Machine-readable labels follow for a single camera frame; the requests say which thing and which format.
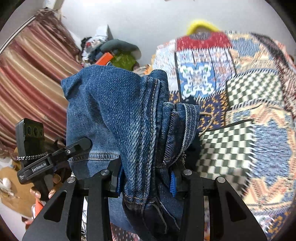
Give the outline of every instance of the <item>pile of clothes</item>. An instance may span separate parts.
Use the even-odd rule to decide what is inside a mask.
[[[126,70],[136,70],[137,73],[145,73],[147,67],[141,67],[137,63],[131,52],[139,48],[128,42],[119,39],[108,38],[108,26],[100,26],[96,30],[94,37],[87,37],[81,41],[81,65],[83,67],[92,64],[107,65]]]

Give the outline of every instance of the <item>screw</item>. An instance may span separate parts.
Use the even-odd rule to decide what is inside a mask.
[[[67,182],[68,182],[68,183],[73,183],[73,182],[75,182],[75,180],[76,180],[75,177],[69,177],[69,178],[67,179]]]
[[[110,171],[109,171],[108,169],[101,170],[101,174],[102,174],[103,176],[106,176],[106,175],[108,175],[109,173],[110,173]]]
[[[218,181],[219,183],[224,183],[224,182],[225,182],[225,178],[223,178],[223,177],[218,177],[218,178],[217,178],[217,181]]]
[[[185,170],[183,171],[183,173],[184,173],[184,175],[186,175],[186,176],[190,176],[190,175],[192,174],[192,171],[189,170],[189,169],[185,169]]]

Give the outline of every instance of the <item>blue denim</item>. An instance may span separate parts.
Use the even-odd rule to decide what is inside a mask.
[[[121,155],[123,193],[109,200],[110,220],[144,240],[176,239],[183,202],[170,193],[168,168],[184,158],[200,108],[169,103],[166,73],[147,76],[92,65],[64,79],[69,101],[67,145],[88,137],[87,153],[69,159],[78,179],[93,176]]]

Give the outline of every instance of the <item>white wall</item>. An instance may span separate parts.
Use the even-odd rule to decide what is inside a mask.
[[[22,222],[22,216],[6,207],[0,202],[0,214],[6,225],[10,228],[11,232],[15,235],[18,240],[22,240],[26,229],[25,224]]]
[[[195,19],[210,21],[220,30],[269,35],[296,54],[288,29],[264,0],[65,0],[62,14],[65,26],[80,40],[108,24],[114,38],[140,48],[141,65],[150,63],[159,44],[184,35]]]

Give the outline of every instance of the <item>checkered pattern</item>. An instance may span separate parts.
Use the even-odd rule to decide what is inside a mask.
[[[230,107],[243,102],[264,99],[283,104],[281,82],[272,72],[250,72],[227,81]]]
[[[236,191],[246,183],[251,167],[252,121],[206,131],[201,137],[197,171],[201,177],[223,176]]]

